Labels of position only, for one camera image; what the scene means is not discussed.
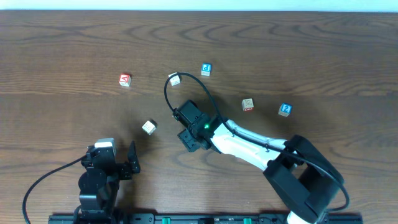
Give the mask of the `blue number 2 block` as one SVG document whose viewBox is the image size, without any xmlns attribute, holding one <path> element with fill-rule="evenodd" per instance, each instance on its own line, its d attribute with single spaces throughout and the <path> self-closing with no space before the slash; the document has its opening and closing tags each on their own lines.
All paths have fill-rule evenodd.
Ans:
<svg viewBox="0 0 398 224">
<path fill-rule="evenodd" d="M 292 105 L 289 105 L 287 103 L 282 103 L 279 108 L 278 114 L 284 117 L 288 117 L 291 114 L 291 112 L 292 112 Z"/>
</svg>

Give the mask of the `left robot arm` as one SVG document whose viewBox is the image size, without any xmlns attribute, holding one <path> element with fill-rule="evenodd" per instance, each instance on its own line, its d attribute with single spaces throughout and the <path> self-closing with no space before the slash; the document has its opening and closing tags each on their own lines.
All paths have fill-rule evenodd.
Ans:
<svg viewBox="0 0 398 224">
<path fill-rule="evenodd" d="M 88 146 L 81 160 L 86 172 L 78 181 L 80 206 L 73 214 L 73 223 L 120 223 L 123 213 L 115 209 L 119 184 L 131 180 L 141 171 L 135 142 L 131 142 L 127 162 L 116 162 L 113 138 L 99 139 Z"/>
</svg>

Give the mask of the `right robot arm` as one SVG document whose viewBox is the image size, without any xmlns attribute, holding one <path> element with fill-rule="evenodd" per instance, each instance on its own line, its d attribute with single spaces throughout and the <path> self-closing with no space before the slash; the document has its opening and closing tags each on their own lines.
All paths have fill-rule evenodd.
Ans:
<svg viewBox="0 0 398 224">
<path fill-rule="evenodd" d="M 269 138 L 202 112 L 174 117 L 185 128 L 178 137 L 190 152 L 213 149 L 259 168 L 289 208 L 287 223 L 317 223 L 336 194 L 347 193 L 342 175 L 308 139 Z"/>
</svg>

